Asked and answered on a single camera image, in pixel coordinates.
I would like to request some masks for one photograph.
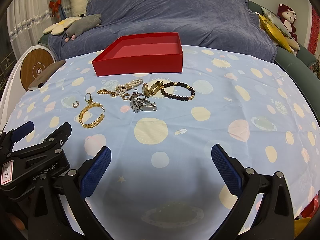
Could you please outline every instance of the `red monkey plush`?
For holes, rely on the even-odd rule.
[[[296,32],[296,28],[293,26],[294,21],[297,19],[294,10],[292,10],[289,6],[279,4],[278,16],[280,17],[280,20],[282,21],[284,26],[290,32],[292,38],[297,41],[298,37],[294,34]]]

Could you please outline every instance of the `brown book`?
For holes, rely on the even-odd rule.
[[[33,80],[33,82],[30,84],[30,86],[28,87],[28,90],[36,90],[40,87],[43,86],[44,83],[46,83],[48,81],[48,79],[59,69],[61,68],[64,64],[66,63],[65,60],[60,60],[57,62],[54,62],[52,64],[50,64],[49,66],[47,66],[44,71],[42,71],[40,73],[40,75],[38,75],[36,77],[35,80]]]

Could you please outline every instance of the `gold watch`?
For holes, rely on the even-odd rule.
[[[142,86],[142,93],[147,97],[154,96],[159,90],[160,87],[163,86],[163,81],[157,81],[154,83],[150,88],[148,87],[147,83],[144,83]]]

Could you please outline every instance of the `red bow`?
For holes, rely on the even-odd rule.
[[[56,13],[58,14],[60,4],[61,0],[57,0],[56,2],[50,1],[49,8],[52,9],[52,17],[54,17]]]

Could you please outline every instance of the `wooden disc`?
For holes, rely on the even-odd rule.
[[[53,63],[53,58],[45,49],[35,49],[29,52],[24,58],[20,70],[23,88],[28,91],[28,86],[51,63]]]

